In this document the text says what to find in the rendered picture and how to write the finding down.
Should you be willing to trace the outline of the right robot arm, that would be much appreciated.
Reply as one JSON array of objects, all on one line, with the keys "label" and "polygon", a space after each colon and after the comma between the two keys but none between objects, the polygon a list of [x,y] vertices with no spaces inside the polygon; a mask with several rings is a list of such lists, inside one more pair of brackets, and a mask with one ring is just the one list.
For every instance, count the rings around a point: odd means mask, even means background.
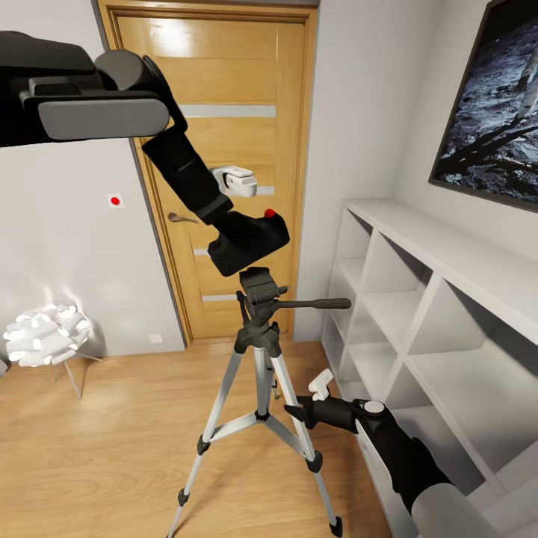
[{"label": "right robot arm", "polygon": [[423,538],[504,538],[436,466],[426,445],[398,426],[379,401],[334,398],[326,387],[334,375],[326,369],[309,384],[312,396],[296,396],[301,407],[284,405],[292,417],[314,429],[322,421],[359,434]]}]

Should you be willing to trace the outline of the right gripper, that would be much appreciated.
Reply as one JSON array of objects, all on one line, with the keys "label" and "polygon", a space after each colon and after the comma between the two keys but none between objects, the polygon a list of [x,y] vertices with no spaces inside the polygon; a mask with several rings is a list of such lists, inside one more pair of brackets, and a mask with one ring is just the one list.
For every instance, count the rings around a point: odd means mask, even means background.
[{"label": "right gripper", "polygon": [[306,429],[314,429],[319,421],[338,427],[336,408],[341,399],[334,398],[330,394],[324,401],[320,399],[314,401],[312,396],[296,396],[296,398],[301,407],[284,405],[284,408],[292,417],[304,422]]}]

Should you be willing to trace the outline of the digital camera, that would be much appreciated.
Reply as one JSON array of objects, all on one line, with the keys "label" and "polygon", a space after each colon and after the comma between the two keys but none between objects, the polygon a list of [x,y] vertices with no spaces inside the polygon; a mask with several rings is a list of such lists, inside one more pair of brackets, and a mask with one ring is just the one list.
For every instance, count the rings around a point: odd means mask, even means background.
[{"label": "digital camera", "polygon": [[258,219],[239,211],[227,214],[238,237],[237,245],[220,233],[207,250],[223,277],[233,276],[291,240],[285,220],[272,208],[267,208],[264,217]]}]

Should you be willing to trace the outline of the camera tripod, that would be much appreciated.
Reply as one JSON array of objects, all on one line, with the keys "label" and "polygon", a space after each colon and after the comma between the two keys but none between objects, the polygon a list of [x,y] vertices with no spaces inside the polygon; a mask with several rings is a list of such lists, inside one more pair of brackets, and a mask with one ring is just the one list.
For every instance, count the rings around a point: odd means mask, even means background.
[{"label": "camera tripod", "polygon": [[[242,288],[246,293],[242,293],[241,290],[236,291],[238,302],[240,302],[241,305],[244,328],[238,331],[237,336],[234,336],[237,337],[237,339],[232,357],[224,375],[223,382],[221,383],[204,434],[200,436],[199,442],[197,443],[198,454],[191,470],[190,477],[188,478],[186,487],[179,492],[179,508],[167,538],[172,538],[182,509],[190,497],[190,490],[199,470],[200,463],[205,452],[208,451],[211,446],[211,443],[259,423],[265,424],[306,461],[308,469],[314,474],[315,481],[318,485],[330,520],[330,528],[332,529],[333,535],[335,535],[336,538],[342,538],[342,519],[341,517],[336,517],[333,512],[320,473],[321,466],[323,465],[323,456],[320,451],[315,451],[312,447],[305,423],[292,417],[294,425],[297,428],[297,433],[299,433],[299,436],[297,436],[269,412],[272,389],[275,394],[275,399],[278,398],[278,393],[276,391],[276,389],[278,389],[278,381],[275,380],[274,372],[278,375],[279,383],[281,384],[288,406],[301,407],[297,402],[296,394],[294,393],[282,357],[282,350],[278,342],[279,334],[283,333],[280,332],[276,321],[272,323],[272,326],[269,326],[269,320],[279,308],[314,307],[316,309],[349,309],[351,307],[351,300],[347,298],[335,298],[317,299],[313,301],[279,301],[278,299],[275,299],[275,297],[280,297],[281,294],[287,293],[288,286],[278,287],[270,275],[270,269],[267,267],[249,266],[242,271],[239,271],[239,279]],[[258,409],[250,414],[216,427],[242,357],[245,354],[247,347],[250,345],[254,346]]]}]

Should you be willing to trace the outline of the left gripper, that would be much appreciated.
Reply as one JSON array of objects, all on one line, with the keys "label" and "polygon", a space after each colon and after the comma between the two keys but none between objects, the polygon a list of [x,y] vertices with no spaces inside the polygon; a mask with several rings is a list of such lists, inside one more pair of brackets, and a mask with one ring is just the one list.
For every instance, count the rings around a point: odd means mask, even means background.
[{"label": "left gripper", "polygon": [[227,214],[233,202],[219,187],[203,163],[199,153],[184,167],[162,175],[185,206],[205,225],[212,223],[233,245],[238,237]]}]

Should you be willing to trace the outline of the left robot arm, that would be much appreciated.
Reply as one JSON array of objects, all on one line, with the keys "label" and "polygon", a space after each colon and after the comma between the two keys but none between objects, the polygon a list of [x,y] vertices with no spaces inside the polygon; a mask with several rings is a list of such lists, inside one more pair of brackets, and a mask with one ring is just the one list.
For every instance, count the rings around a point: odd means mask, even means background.
[{"label": "left robot arm", "polygon": [[242,167],[209,170],[187,130],[149,56],[117,49],[93,62],[79,45],[0,31],[0,147],[150,137],[141,149],[179,199],[237,245],[226,189],[255,197],[257,178]]}]

